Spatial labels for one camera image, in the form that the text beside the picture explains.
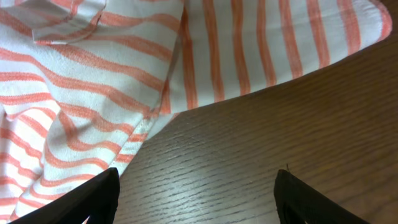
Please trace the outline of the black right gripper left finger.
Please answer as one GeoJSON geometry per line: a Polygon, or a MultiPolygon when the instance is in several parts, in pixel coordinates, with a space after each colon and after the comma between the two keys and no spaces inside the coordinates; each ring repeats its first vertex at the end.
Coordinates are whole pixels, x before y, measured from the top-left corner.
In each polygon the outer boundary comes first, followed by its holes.
{"type": "Polygon", "coordinates": [[[118,170],[109,168],[11,224],[113,224],[119,194],[118,170]]]}

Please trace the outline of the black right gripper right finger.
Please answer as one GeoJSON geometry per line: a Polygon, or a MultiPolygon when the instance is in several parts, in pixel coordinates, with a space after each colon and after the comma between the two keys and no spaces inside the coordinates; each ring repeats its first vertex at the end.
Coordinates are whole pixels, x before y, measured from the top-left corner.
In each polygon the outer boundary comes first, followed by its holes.
{"type": "Polygon", "coordinates": [[[287,170],[278,170],[274,198],[281,224],[369,224],[287,170]]]}

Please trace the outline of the orange white striped shirt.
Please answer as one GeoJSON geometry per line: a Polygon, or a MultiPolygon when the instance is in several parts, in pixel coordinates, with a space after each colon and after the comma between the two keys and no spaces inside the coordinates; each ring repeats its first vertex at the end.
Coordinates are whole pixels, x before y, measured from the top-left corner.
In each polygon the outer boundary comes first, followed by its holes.
{"type": "Polygon", "coordinates": [[[181,112],[384,40],[372,0],[1,2],[1,222],[109,168],[181,112]]]}

